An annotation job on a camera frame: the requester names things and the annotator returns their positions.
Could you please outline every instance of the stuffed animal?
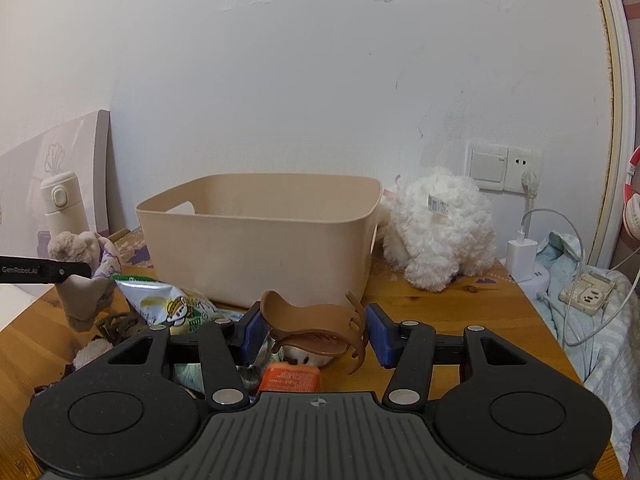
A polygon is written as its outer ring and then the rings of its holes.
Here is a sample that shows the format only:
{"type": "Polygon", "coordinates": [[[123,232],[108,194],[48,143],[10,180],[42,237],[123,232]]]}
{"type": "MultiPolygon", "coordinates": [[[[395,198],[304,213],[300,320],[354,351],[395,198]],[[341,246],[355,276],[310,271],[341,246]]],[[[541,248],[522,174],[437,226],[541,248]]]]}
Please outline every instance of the stuffed animal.
{"type": "Polygon", "coordinates": [[[91,232],[71,234],[64,231],[49,241],[47,252],[57,262],[84,262],[91,267],[91,274],[100,265],[100,235],[91,232]]]}
{"type": "Polygon", "coordinates": [[[75,235],[68,231],[52,238],[47,250],[52,260],[84,262],[91,267],[91,279],[69,276],[56,285],[69,326],[82,332],[90,330],[96,313],[109,306],[113,299],[115,283],[111,276],[121,268],[118,250],[108,238],[99,234],[75,235]]]}
{"type": "Polygon", "coordinates": [[[458,273],[473,276],[493,265],[491,205],[468,176],[433,168],[386,205],[385,259],[412,285],[443,290],[458,273]]]}

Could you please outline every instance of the price tag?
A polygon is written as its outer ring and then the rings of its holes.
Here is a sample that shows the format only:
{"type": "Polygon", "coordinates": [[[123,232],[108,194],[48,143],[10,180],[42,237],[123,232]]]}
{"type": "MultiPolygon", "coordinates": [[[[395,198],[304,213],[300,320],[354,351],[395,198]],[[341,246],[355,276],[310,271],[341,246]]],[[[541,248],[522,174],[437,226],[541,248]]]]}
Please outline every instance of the price tag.
{"type": "Polygon", "coordinates": [[[436,213],[438,215],[447,216],[449,214],[449,206],[447,206],[447,203],[444,202],[444,200],[440,200],[439,198],[431,195],[429,195],[427,201],[427,208],[432,213],[436,213]]]}

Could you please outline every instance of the orange package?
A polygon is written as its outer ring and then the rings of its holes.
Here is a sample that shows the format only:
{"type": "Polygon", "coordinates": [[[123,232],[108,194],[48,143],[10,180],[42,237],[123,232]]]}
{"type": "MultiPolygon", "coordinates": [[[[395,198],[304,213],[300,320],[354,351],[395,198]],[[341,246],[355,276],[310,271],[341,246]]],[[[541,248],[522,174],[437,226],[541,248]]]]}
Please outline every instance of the orange package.
{"type": "Polygon", "coordinates": [[[315,366],[271,363],[262,377],[259,392],[320,391],[320,370],[315,366]]]}

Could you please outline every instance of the pink headphones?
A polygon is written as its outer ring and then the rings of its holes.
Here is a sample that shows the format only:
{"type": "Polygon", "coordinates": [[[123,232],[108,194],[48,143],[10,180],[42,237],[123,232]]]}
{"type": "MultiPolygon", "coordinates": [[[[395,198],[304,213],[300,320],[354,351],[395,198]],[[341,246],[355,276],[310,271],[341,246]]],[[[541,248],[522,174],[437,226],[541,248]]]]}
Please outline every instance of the pink headphones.
{"type": "Polygon", "coordinates": [[[632,189],[631,178],[636,172],[638,162],[640,162],[640,147],[636,148],[634,154],[631,155],[629,167],[626,170],[624,187],[625,211],[622,214],[622,223],[625,226],[625,231],[636,240],[640,240],[640,194],[632,189]]]}

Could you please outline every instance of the wall switch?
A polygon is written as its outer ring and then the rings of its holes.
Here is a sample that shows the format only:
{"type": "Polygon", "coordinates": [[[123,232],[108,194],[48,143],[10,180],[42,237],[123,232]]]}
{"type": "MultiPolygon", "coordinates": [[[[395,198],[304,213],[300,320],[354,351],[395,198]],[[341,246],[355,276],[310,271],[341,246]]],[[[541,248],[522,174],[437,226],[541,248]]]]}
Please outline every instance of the wall switch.
{"type": "Polygon", "coordinates": [[[469,144],[466,174],[480,189],[501,191],[504,189],[507,154],[505,146],[469,144]]]}
{"type": "Polygon", "coordinates": [[[507,154],[507,170],[504,175],[505,191],[524,194],[522,175],[529,171],[534,180],[540,180],[542,155],[535,150],[509,148],[507,154]]]}

